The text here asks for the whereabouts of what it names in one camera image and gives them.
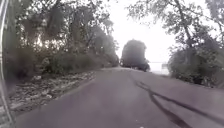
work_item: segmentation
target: tree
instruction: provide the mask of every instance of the tree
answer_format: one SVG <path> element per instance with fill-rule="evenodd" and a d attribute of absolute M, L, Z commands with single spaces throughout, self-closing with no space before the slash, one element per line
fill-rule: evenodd
<path fill-rule="evenodd" d="M 121 62 L 124 67 L 138 67 L 141 70 L 149 68 L 145 59 L 146 46 L 143 42 L 130 40 L 124 46 Z"/>
<path fill-rule="evenodd" d="M 12 0 L 6 26 L 7 76 L 20 79 L 117 63 L 113 23 L 100 0 Z"/>
<path fill-rule="evenodd" d="M 181 47 L 175 49 L 169 61 L 169 70 L 175 78 L 202 84 L 203 79 L 211 80 L 212 74 L 223 65 L 218 62 L 223 45 L 220 38 L 212 36 L 216 28 L 206 22 L 218 24 L 222 33 L 223 22 L 217 12 L 223 10 L 223 3 L 207 1 L 212 17 L 205 15 L 203 8 L 195 3 L 180 0 L 141 0 L 130 5 L 129 16 L 143 19 L 150 14 L 154 22 L 163 21 L 163 28 L 168 34 L 176 36 Z"/>

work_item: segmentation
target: road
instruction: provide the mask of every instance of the road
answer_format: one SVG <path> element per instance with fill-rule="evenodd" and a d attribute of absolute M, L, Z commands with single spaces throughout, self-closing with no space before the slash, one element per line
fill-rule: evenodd
<path fill-rule="evenodd" d="M 223 128 L 224 93 L 152 73 L 108 69 L 16 119 L 17 128 Z"/>

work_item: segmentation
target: dirt shoulder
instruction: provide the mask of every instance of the dirt shoulder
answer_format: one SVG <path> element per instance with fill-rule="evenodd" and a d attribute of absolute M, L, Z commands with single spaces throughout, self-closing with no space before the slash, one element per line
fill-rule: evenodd
<path fill-rule="evenodd" d="M 9 96 L 11 108 L 15 116 L 18 116 L 46 105 L 49 101 L 79 87 L 82 83 L 92 80 L 96 72 L 89 71 L 51 79 L 40 79 L 17 85 Z"/>

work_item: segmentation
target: bright sky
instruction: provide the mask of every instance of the bright sky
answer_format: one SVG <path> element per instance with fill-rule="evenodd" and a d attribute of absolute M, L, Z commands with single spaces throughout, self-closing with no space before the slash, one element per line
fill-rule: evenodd
<path fill-rule="evenodd" d="M 123 46 L 128 40 L 137 39 L 146 44 L 146 58 L 150 62 L 168 61 L 168 48 L 175 43 L 174 36 L 166 35 L 161 24 L 151 25 L 149 28 L 149 26 L 140 25 L 128 18 L 128 10 L 124 7 L 132 1 L 122 0 L 111 5 L 110 18 L 114 22 L 113 37 L 118 41 L 120 47 L 117 51 L 118 56 L 121 56 Z"/>

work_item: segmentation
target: pole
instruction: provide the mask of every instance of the pole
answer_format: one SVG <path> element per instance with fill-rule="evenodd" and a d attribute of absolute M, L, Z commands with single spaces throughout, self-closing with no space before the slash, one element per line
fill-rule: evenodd
<path fill-rule="evenodd" d="M 13 116 L 10 111 L 8 98 L 6 94 L 6 86 L 5 86 L 5 79 L 3 74 L 3 59 L 2 59 L 2 38 L 3 38 L 3 30 L 4 30 L 4 24 L 5 24 L 5 17 L 6 17 L 6 10 L 8 7 L 8 0 L 1 0 L 0 3 L 0 95 L 1 95 L 1 101 L 3 103 L 3 107 L 6 113 L 6 116 L 9 120 L 10 127 L 14 127 L 14 120 Z"/>

